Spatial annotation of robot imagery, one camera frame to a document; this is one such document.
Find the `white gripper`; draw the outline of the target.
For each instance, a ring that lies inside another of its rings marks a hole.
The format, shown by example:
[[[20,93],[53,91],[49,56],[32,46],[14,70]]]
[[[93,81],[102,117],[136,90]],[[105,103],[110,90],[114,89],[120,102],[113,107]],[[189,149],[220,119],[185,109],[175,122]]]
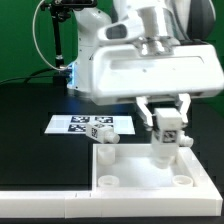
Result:
[[[133,45],[100,48],[93,60],[91,98],[98,105],[131,103],[152,128],[148,100],[177,97],[183,126],[191,97],[213,97],[224,90],[224,72],[211,45],[177,46],[171,55],[141,56]]]

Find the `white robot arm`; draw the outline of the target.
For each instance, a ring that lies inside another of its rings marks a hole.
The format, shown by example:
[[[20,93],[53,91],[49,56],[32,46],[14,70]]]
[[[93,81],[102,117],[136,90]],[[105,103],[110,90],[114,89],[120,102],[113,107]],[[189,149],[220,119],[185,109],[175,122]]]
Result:
[[[96,7],[76,10],[78,56],[70,91],[97,105],[134,103],[153,125],[151,102],[174,101],[182,123],[193,98],[224,89],[215,48],[188,39],[193,0],[113,0],[117,20]]]

